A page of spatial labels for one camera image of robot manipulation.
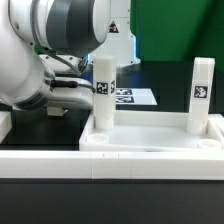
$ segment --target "white platform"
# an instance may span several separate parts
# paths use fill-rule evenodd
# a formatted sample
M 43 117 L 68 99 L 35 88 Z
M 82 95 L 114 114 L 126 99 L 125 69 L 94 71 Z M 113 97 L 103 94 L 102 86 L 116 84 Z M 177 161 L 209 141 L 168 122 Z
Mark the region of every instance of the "white platform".
M 137 120 L 133 119 L 131 125 L 137 122 L 140 126 L 151 123 L 151 125 L 156 124 L 161 127 L 166 123 L 175 130 L 184 127 L 186 122 L 186 114 L 167 113 L 168 117 L 164 117 L 166 119 L 158 120 L 157 118 L 163 113 L 139 113 L 146 114 L 144 116 L 141 114 Z M 154 119 L 149 120 L 148 113 Z M 9 113 L 1 113 L 1 117 L 9 121 L 10 116 L 6 119 L 6 114 L 9 116 Z M 121 111 L 116 122 L 130 125 L 130 120 L 125 115 L 126 112 Z M 173 116 L 176 119 L 175 124 L 172 120 Z M 217 123 L 222 125 L 223 117 L 210 115 L 207 135 L 223 143 L 223 136 Z M 83 137 L 87 133 L 92 133 L 91 128 L 87 127 L 81 141 L 85 139 Z M 96 147 L 94 152 L 1 150 L 0 178 L 224 180 L 224 150 L 175 147 L 164 147 L 158 150 L 158 147 L 161 146 L 150 150 L 149 147 L 143 146 L 142 152 L 121 152 L 119 147 L 116 148 L 117 151 L 108 152 L 105 146 Z
M 224 121 L 221 115 L 210 115 L 208 130 L 203 136 L 188 134 L 187 120 L 186 113 L 116 111 L 114 129 L 99 131 L 94 128 L 94 117 L 91 114 L 80 138 L 80 150 L 197 151 L 201 139 L 214 139 L 224 145 L 224 137 L 216 125 L 217 120 Z M 88 141 L 91 136 L 96 135 L 105 137 L 108 141 Z

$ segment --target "white post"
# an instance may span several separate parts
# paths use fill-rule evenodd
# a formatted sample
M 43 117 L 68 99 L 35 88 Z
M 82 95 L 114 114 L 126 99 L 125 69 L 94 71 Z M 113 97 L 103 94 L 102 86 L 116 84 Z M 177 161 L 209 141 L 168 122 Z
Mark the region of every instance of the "white post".
M 215 60 L 195 58 L 187 131 L 204 135 L 207 131 Z
M 116 110 L 116 57 L 96 57 L 93 64 L 94 117 L 98 130 L 110 130 L 114 127 Z

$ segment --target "cable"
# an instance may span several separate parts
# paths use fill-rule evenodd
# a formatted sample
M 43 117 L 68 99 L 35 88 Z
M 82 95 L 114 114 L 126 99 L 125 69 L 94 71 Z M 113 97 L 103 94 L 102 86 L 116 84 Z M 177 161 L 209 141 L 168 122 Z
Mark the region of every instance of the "cable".
M 64 63 L 65 65 L 67 65 L 68 67 L 70 67 L 77 75 L 81 75 L 81 72 L 75 67 L 73 66 L 71 63 L 69 63 L 68 61 L 56 56 L 56 55 L 53 55 L 51 54 L 49 51 L 45 50 L 39 39 L 38 39 L 38 36 L 37 36 L 37 32 L 36 32 L 36 8 L 37 8 L 37 3 L 38 3 L 38 0 L 32 0 L 32 3 L 31 3 L 31 8 L 30 8 L 30 28 L 31 28 L 31 32 L 32 32 L 32 35 L 33 35 L 33 40 L 35 42 L 35 44 L 40 48 L 41 52 L 48 55 L 49 57 L 52 57 L 54 58 L 55 60 L 58 60 L 62 63 Z
M 90 89 L 93 93 L 96 92 L 95 88 L 91 85 L 81 84 L 76 81 L 61 81 L 61 80 L 53 80 L 51 82 L 52 88 L 77 88 L 84 87 Z

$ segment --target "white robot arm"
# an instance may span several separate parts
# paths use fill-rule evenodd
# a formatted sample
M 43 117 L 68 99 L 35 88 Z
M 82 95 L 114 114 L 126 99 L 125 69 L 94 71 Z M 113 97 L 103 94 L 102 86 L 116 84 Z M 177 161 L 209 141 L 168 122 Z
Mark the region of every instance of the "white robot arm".
M 109 22 L 110 0 L 1 0 L 0 99 L 22 110 L 45 105 L 55 75 L 29 44 L 81 58 L 105 41 Z

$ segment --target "black surface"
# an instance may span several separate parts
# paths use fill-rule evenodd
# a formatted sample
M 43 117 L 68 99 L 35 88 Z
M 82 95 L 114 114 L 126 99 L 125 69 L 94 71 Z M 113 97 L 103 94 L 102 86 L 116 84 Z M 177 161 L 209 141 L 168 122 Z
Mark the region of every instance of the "black surface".
M 1 184 L 0 223 L 223 224 L 223 182 L 77 182 Z
M 158 106 L 118 109 L 187 112 L 192 70 L 192 63 L 143 63 L 119 70 L 118 87 L 152 88 Z M 91 72 L 84 77 L 91 81 Z M 223 84 L 224 76 L 216 71 L 211 113 L 224 112 Z M 77 150 L 88 114 L 74 110 L 51 118 L 44 108 L 13 112 L 4 147 Z M 0 180 L 1 224 L 223 224 L 223 208 L 223 181 Z

